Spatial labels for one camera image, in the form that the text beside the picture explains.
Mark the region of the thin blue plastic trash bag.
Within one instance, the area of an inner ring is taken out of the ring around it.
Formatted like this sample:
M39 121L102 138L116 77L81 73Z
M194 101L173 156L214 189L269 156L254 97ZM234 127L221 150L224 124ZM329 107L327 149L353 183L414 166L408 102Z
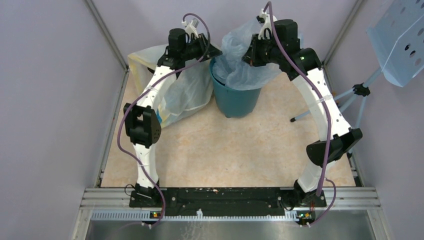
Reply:
M282 73L274 63L254 67L242 61L252 35L259 33L261 28L258 20L252 18L222 38L222 55L215 58L212 73L225 86L239 91L260 89Z

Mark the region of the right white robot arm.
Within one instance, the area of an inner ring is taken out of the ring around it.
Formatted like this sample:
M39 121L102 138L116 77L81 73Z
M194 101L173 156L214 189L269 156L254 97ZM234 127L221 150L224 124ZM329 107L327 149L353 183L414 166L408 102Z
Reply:
M318 130L319 139L306 147L309 162L293 185L293 200L307 206L322 191L328 168L362 137L344 118L331 94L322 63L312 48L301 47L298 25L292 19L272 21L257 16L259 33L253 34L242 60L252 67L276 64L305 100Z

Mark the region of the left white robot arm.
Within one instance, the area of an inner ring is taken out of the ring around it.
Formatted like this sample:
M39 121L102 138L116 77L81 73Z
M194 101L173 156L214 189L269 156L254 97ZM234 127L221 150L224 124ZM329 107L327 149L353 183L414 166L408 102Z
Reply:
M210 34L187 33L182 28L173 28L168 35L168 45L157 60L150 82L141 95L123 108L123 119L119 130L125 131L133 145L138 167L138 177L133 198L149 207L160 202L162 192L156 172L155 147L161 136L162 127L157 110L165 93L178 79L180 73L189 68L187 61L194 61L191 67L221 55L222 52L211 44Z

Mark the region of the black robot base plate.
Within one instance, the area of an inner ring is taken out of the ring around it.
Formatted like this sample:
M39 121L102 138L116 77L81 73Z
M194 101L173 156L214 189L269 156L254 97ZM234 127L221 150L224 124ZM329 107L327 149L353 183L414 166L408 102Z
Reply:
M194 216L202 211L206 217L282 216L294 208L326 207L323 194L304 193L299 187L168 187L131 192L131 208L158 208L167 217Z

